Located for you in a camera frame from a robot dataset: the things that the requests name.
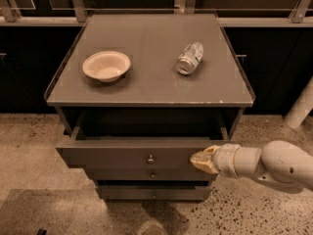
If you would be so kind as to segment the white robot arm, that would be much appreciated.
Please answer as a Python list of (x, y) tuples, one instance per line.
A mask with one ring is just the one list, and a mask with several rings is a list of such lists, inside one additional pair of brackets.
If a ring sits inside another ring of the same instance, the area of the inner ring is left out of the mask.
[(209, 174), (245, 177), (278, 191), (313, 190), (313, 156), (286, 141), (271, 141), (263, 148), (214, 145), (193, 154), (190, 162)]

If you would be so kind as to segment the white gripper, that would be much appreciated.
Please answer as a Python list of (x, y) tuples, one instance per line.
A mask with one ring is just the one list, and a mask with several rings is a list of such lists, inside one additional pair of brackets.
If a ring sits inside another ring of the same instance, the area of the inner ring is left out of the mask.
[(238, 178), (235, 170), (235, 155), (240, 148), (238, 144), (224, 144), (205, 148), (190, 157), (191, 164), (206, 173), (218, 174), (218, 172), (230, 178)]

